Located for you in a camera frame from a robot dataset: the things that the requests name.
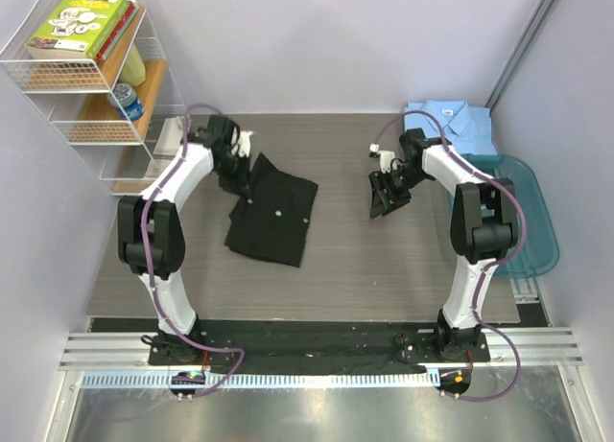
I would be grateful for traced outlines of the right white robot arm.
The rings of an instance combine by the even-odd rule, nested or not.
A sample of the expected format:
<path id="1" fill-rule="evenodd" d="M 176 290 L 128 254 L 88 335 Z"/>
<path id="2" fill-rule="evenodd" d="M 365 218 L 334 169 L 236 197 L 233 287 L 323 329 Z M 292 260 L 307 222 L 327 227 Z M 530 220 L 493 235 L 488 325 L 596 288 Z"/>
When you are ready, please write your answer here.
<path id="1" fill-rule="evenodd" d="M 384 217 L 410 203 L 419 183 L 438 182 L 453 199 L 449 239 L 457 255 L 449 296 L 437 314 L 428 345 L 447 361 L 479 347 L 482 310 L 495 270 L 519 240 L 515 186 L 473 167 L 446 138 L 429 138 L 420 128 L 399 138 L 403 157 L 376 143 L 369 154 L 379 162 L 368 176 L 369 215 Z"/>

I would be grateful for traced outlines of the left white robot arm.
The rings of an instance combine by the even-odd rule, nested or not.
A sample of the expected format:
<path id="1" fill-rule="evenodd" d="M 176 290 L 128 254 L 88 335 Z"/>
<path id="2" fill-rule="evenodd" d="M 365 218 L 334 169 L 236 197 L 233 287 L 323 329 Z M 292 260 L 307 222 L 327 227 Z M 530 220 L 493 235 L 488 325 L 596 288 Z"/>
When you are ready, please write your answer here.
<path id="1" fill-rule="evenodd" d="M 118 256 L 147 289 L 157 315 L 157 332 L 143 336 L 153 364 L 192 364 L 209 352 L 191 306 L 181 268 L 186 243 L 180 212 L 196 187 L 215 174 L 237 196 L 248 194 L 252 131 L 215 114 L 206 126 L 182 125 L 177 153 L 162 173 L 117 207 Z"/>

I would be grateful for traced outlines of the white paper booklet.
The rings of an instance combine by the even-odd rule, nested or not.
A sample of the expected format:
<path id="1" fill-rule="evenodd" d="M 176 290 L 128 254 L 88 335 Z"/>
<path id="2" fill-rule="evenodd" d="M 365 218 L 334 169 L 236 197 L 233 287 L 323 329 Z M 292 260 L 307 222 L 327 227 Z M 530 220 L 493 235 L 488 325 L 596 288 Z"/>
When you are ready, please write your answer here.
<path id="1" fill-rule="evenodd" d="M 180 148 L 183 137 L 183 118 L 166 118 L 153 148 L 153 157 L 172 159 Z"/>

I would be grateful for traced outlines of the green cover book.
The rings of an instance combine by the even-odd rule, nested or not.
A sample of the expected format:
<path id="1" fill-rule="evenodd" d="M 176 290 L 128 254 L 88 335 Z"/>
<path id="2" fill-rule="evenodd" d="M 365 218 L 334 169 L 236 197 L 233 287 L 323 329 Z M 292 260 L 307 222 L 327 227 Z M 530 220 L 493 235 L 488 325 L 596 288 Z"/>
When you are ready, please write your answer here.
<path id="1" fill-rule="evenodd" d="M 130 0 L 62 0 L 25 43 L 34 59 L 95 59 Z"/>

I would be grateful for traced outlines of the blue lidded jar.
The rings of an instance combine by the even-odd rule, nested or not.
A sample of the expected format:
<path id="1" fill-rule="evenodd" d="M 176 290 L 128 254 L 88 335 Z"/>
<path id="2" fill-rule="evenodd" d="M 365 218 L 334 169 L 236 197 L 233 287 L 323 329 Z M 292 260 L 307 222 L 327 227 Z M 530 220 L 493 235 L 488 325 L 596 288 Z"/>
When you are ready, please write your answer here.
<path id="1" fill-rule="evenodd" d="M 144 114 L 144 106 L 135 89 L 127 83 L 117 83 L 106 99 L 123 120 L 137 121 Z"/>

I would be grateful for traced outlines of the folded light blue shirt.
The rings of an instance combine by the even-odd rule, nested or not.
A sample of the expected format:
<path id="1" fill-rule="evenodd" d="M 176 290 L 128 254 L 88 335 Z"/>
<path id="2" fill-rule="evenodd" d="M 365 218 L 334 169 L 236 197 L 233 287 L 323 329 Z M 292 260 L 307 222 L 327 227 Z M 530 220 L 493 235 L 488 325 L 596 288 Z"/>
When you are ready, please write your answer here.
<path id="1" fill-rule="evenodd" d="M 438 138 L 435 122 L 422 114 L 427 112 L 438 120 L 447 140 L 459 154 L 495 155 L 492 140 L 490 110 L 472 106 L 467 101 L 427 100 L 423 103 L 408 103 L 405 111 L 405 129 L 421 128 L 427 138 Z"/>

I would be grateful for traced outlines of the red cover book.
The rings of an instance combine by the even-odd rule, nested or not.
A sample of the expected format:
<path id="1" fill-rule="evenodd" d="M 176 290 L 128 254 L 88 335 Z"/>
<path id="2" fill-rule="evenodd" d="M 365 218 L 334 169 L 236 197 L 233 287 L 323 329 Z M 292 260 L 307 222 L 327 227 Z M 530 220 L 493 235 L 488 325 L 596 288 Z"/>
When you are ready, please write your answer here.
<path id="1" fill-rule="evenodd" d="M 117 25 L 114 27 L 113 31 L 111 32 L 109 37 L 106 39 L 105 43 L 103 44 L 101 50 L 98 52 L 97 56 L 95 57 L 95 61 L 97 63 L 107 60 L 108 56 L 111 54 L 111 52 L 115 48 L 118 41 L 121 39 L 125 30 L 130 25 L 134 16 L 137 14 L 138 9 L 139 9 L 138 3 L 135 0 L 130 0 L 130 4 L 126 12 L 121 17 Z"/>

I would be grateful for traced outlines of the yellow green bottle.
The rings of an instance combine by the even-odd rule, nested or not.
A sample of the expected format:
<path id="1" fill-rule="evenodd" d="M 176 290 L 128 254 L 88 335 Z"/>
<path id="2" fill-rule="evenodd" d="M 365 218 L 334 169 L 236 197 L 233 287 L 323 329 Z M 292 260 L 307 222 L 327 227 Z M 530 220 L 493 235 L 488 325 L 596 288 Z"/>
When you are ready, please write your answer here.
<path id="1" fill-rule="evenodd" d="M 137 87 L 146 80 L 146 67 L 138 48 L 132 44 L 128 51 L 119 81 Z"/>

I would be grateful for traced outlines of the black long sleeve shirt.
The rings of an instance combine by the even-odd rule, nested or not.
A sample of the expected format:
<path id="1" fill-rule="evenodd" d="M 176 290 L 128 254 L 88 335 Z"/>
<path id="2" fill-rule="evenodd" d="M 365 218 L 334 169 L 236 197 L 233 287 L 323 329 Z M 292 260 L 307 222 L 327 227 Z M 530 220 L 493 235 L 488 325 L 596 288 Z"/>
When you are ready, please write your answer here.
<path id="1" fill-rule="evenodd" d="M 250 197 L 229 214 L 224 244 L 254 260 L 300 267 L 319 185 L 279 170 L 261 153 L 249 187 Z"/>

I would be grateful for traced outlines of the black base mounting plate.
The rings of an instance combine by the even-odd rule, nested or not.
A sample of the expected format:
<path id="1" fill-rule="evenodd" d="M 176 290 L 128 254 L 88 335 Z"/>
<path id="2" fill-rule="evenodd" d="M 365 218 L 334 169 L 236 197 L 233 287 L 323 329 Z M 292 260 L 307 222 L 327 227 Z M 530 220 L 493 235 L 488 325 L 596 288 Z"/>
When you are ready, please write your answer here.
<path id="1" fill-rule="evenodd" d="M 432 323 L 202 320 L 191 338 L 208 351 L 163 332 L 141 340 L 150 365 L 207 365 L 218 374 L 389 375 L 490 360 L 484 336 L 438 350 Z"/>

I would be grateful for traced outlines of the aluminium frame rail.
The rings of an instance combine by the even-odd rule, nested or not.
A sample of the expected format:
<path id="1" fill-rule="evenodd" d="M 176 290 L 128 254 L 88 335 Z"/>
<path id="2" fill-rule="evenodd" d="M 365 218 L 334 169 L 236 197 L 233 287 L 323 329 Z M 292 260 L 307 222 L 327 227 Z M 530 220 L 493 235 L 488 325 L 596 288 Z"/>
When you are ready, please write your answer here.
<path id="1" fill-rule="evenodd" d="M 578 343 L 568 327 L 505 328 L 526 366 L 579 366 L 583 364 Z M 141 332 L 73 333 L 62 353 L 61 370 L 143 369 L 150 347 Z"/>

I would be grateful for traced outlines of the grey aluminium wall post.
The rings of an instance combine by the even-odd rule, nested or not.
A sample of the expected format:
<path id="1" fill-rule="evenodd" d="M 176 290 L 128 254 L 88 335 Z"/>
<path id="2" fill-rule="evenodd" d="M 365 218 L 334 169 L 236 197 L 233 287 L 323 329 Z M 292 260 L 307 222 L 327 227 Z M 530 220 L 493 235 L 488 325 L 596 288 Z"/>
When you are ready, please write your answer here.
<path id="1" fill-rule="evenodd" d="M 536 43 L 548 19 L 553 14 L 560 0 L 539 0 L 531 17 L 514 46 L 498 80 L 496 81 L 485 106 L 493 112 L 504 97 L 512 80 L 528 57 L 532 46 Z"/>

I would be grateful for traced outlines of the teal plastic tray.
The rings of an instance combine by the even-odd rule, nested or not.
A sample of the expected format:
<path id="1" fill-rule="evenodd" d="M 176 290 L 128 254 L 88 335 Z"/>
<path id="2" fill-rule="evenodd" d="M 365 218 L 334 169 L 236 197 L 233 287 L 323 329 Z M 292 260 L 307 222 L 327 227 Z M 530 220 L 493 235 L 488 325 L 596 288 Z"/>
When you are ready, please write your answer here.
<path id="1" fill-rule="evenodd" d="M 459 264 L 508 279 L 542 275 L 558 261 L 555 232 L 532 169 L 508 155 L 465 154 L 444 163 L 450 175 L 449 238 Z"/>

